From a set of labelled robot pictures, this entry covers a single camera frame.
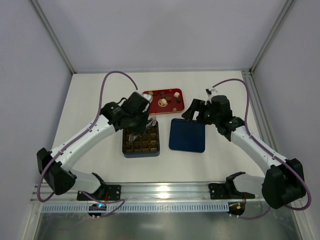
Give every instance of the white table surface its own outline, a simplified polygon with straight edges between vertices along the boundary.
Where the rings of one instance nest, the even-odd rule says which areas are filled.
[[[141,92],[180,88],[185,110],[193,98],[207,99],[205,89],[230,78],[242,79],[240,71],[199,72],[135,72],[129,73]],[[64,104],[53,146],[59,146],[87,125],[98,110],[99,92],[105,74],[74,74]],[[105,84],[102,106],[129,97],[135,90],[123,75],[113,74]],[[246,91],[240,82],[217,87],[230,100],[233,114],[244,119]],[[210,182],[225,181],[226,177],[244,171],[263,176],[262,171],[240,148],[221,136],[214,125],[205,127],[205,152],[193,153],[169,149],[171,119],[180,113],[156,115],[159,123],[160,155],[158,157],[125,158],[122,154],[122,131],[102,140],[74,166],[85,173],[95,172],[106,182]],[[248,123],[258,134],[250,107]]]

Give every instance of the grey floor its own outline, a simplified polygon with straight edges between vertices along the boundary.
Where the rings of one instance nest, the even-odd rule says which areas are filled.
[[[265,211],[247,202],[244,216]],[[100,220],[86,213],[42,213],[36,240],[301,240],[293,212],[285,207],[258,220],[227,213],[115,214]]]

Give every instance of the blue square plate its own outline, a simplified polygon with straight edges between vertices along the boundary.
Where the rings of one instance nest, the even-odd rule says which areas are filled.
[[[172,119],[169,148],[177,151],[203,153],[206,149],[206,126],[196,121]]]

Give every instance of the white robotic arm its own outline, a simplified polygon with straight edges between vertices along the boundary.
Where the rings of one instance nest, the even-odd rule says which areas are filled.
[[[194,113],[199,112],[196,117],[198,123],[215,125],[221,135],[244,150],[265,174],[265,177],[258,177],[237,172],[228,176],[223,183],[223,189],[228,192],[228,196],[235,199],[242,198],[243,193],[262,196],[274,209],[305,196],[305,187],[291,172],[294,171],[304,181],[302,164],[295,158],[288,160],[251,133],[241,118],[233,116],[226,96],[218,95],[213,87],[206,89],[206,92],[208,100],[193,99],[190,108],[182,117],[192,121]]]
[[[115,102],[107,103],[101,109],[95,123],[91,121],[70,140],[51,151],[45,148],[39,150],[37,160],[40,173],[53,159],[52,156],[60,153],[44,175],[53,192],[61,195],[68,190],[77,190],[87,192],[95,199],[103,200],[106,192],[105,182],[96,173],[83,173],[72,168],[93,146],[118,130],[128,128],[134,134],[144,133],[148,124],[151,101],[150,95],[134,92],[121,106]],[[74,139],[80,135],[82,135],[81,138],[75,141]]]

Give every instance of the white wall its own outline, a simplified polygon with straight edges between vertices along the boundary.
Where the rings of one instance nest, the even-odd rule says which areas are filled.
[[[255,72],[281,153],[303,164],[314,231],[320,223],[319,10],[319,0],[297,1]]]
[[[1,1],[0,33],[0,238],[16,240],[71,74],[27,0]]]
[[[76,72],[250,68],[285,0],[39,0]]]

